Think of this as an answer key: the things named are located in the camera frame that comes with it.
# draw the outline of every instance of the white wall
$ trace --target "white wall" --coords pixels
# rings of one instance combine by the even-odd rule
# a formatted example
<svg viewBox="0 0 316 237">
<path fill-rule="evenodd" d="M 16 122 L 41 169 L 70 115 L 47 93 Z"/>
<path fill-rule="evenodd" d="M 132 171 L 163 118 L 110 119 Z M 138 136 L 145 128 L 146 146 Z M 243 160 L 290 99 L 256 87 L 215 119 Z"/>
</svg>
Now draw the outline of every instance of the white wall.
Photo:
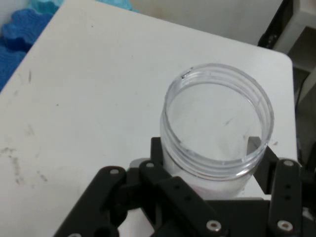
<svg viewBox="0 0 316 237">
<path fill-rule="evenodd" d="M 140 13 L 257 44 L 282 0 L 130 0 Z"/>
<path fill-rule="evenodd" d="M 0 27 L 9 22 L 11 14 L 14 11 L 25 8 L 29 1 L 30 0 L 0 0 Z"/>
</svg>

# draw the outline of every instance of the blue sponge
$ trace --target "blue sponge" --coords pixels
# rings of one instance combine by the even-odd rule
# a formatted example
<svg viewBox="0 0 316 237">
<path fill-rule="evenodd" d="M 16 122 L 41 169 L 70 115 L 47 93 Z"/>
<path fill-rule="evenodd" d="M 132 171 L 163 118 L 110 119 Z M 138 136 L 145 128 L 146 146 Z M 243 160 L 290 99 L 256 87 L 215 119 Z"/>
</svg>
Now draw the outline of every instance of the blue sponge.
<svg viewBox="0 0 316 237">
<path fill-rule="evenodd" d="M 133 10 L 132 4 L 129 0 L 97 0 L 99 2 L 107 3 L 113 6 L 117 6 L 126 10 Z"/>
<path fill-rule="evenodd" d="M 0 91 L 22 62 L 25 55 L 25 52 L 14 52 L 7 49 L 4 45 L 4 40 L 0 39 Z"/>
<path fill-rule="evenodd" d="M 34 9 L 38 13 L 48 13 L 53 15 L 63 2 L 64 0 L 31 0 L 29 8 Z"/>
<path fill-rule="evenodd" d="M 2 27 L 6 46 L 11 50 L 28 52 L 51 18 L 51 14 L 37 14 L 32 9 L 16 11 L 12 22 Z"/>
</svg>

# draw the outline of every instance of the white table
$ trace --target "white table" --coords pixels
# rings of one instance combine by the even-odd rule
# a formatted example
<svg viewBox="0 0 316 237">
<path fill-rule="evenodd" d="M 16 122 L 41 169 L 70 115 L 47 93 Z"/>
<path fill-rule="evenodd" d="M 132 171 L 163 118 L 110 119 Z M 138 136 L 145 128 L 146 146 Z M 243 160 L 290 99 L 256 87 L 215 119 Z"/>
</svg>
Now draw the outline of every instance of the white table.
<svg viewBox="0 0 316 237">
<path fill-rule="evenodd" d="M 279 157 L 296 159 L 288 57 L 99 2 L 68 0 L 0 94 L 0 235 L 53 235 L 101 167 L 128 168 L 148 157 L 168 85 L 207 62 L 257 79 L 275 112 L 270 146 Z M 240 196 L 269 198 L 253 178 Z M 133 215 L 121 236 L 149 236 L 142 213 Z"/>
</svg>

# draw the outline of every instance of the metal screw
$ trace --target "metal screw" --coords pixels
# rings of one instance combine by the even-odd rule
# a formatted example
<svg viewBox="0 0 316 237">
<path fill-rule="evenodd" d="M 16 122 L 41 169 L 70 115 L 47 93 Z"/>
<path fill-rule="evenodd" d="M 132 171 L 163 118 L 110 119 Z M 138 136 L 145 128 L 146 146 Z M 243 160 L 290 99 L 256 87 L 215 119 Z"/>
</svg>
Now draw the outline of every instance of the metal screw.
<svg viewBox="0 0 316 237">
<path fill-rule="evenodd" d="M 277 227 L 279 227 L 279 229 L 283 230 L 283 231 L 291 231 L 293 230 L 293 225 L 291 223 L 289 223 L 288 221 L 278 221 L 277 223 Z"/>
<path fill-rule="evenodd" d="M 118 174 L 119 170 L 118 169 L 111 169 L 110 174 Z"/>
<path fill-rule="evenodd" d="M 290 160 L 286 160 L 283 164 L 287 165 L 287 166 L 293 166 L 294 163 Z"/>
<path fill-rule="evenodd" d="M 153 164 L 153 163 L 147 163 L 147 164 L 146 164 L 146 167 L 152 168 L 152 167 L 154 167 L 154 164 Z"/>
<path fill-rule="evenodd" d="M 81 237 L 81 235 L 80 234 L 71 234 L 68 237 Z"/>
<path fill-rule="evenodd" d="M 211 220 L 208 221 L 206 223 L 206 227 L 210 230 L 210 231 L 214 231 L 214 232 L 219 232 L 222 228 L 221 223 L 219 223 L 218 221 L 215 220 Z"/>
</svg>

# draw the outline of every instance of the jar rim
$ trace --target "jar rim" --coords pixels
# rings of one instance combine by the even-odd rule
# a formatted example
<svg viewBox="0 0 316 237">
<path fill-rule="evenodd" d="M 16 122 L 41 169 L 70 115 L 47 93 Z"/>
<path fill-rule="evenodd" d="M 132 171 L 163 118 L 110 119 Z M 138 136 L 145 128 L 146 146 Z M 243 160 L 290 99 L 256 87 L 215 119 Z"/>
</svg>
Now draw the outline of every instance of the jar rim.
<svg viewBox="0 0 316 237">
<path fill-rule="evenodd" d="M 168 118 L 168 114 L 167 114 L 167 108 L 173 102 L 173 100 L 170 100 L 169 97 L 175 98 L 177 96 L 177 94 L 176 95 L 172 95 L 172 93 L 171 93 L 171 91 L 174 89 L 175 84 L 180 83 L 192 71 L 202 70 L 202 69 L 212 69 L 212 68 L 228 70 L 228 71 L 231 71 L 233 73 L 236 73 L 236 74 L 242 76 L 244 79 L 246 79 L 248 82 L 251 83 L 251 86 L 256 87 L 256 89 L 259 91 L 260 95 L 264 98 L 266 106 L 268 107 L 268 110 L 269 110 L 269 118 L 268 118 L 268 120 L 269 120 L 269 127 L 267 128 L 268 131 L 266 132 L 266 135 L 262 137 L 262 139 L 260 141 L 260 145 L 258 146 L 258 148 L 256 150 L 254 150 L 253 152 L 247 154 L 243 158 L 222 161 L 222 160 L 216 160 L 216 159 L 212 159 L 212 158 L 209 158 L 209 157 L 202 156 L 199 153 L 197 153 L 195 151 L 192 151 L 191 149 L 188 149 L 187 147 L 185 147 L 183 145 L 183 143 L 181 143 L 181 140 L 178 138 L 178 136 L 174 133 L 173 129 L 171 128 L 171 125 L 170 125 L 170 122 L 169 122 L 169 118 Z M 263 152 L 265 150 L 265 148 L 267 147 L 268 142 L 269 142 L 269 140 L 271 138 L 272 131 L 273 131 L 273 126 L 274 126 L 274 113 L 273 113 L 272 105 L 271 105 L 271 102 L 270 102 L 266 92 L 263 90 L 261 85 L 254 78 L 252 78 L 248 74 L 244 73 L 243 71 L 241 71 L 241 70 L 239 70 L 239 69 L 237 69 L 235 67 L 229 66 L 229 65 L 218 64 L 218 63 L 208 63 L 208 64 L 202 64 L 202 65 L 198 65 L 198 66 L 195 66 L 195 67 L 191 67 L 189 70 L 184 71 L 182 74 L 180 74 L 178 77 L 176 77 L 176 79 L 169 86 L 168 91 L 167 91 L 167 93 L 165 95 L 165 101 L 164 101 L 163 112 L 162 112 L 162 119 L 164 121 L 164 126 L 166 126 L 166 129 L 168 130 L 168 134 L 166 134 L 166 135 L 169 136 L 169 139 L 171 139 L 172 142 L 174 142 L 176 144 L 176 149 L 179 149 L 181 151 L 186 151 L 186 152 L 190 151 L 190 155 L 195 156 L 199 160 L 207 160 L 207 162 L 210 164 L 210 168 L 216 168 L 217 170 L 221 170 L 221 169 L 236 169 L 236 168 L 238 168 L 240 166 L 245 166 L 245 165 L 249 165 L 251 163 L 256 162 L 256 158 L 258 158 L 259 154 L 261 152 Z M 174 162 L 181 169 L 191 173 L 188 169 L 186 169 L 183 166 L 179 165 L 175 160 L 174 160 Z M 241 172 L 239 174 L 239 172 L 238 172 L 235 175 L 242 176 L 242 175 L 244 175 L 244 173 Z"/>
</svg>

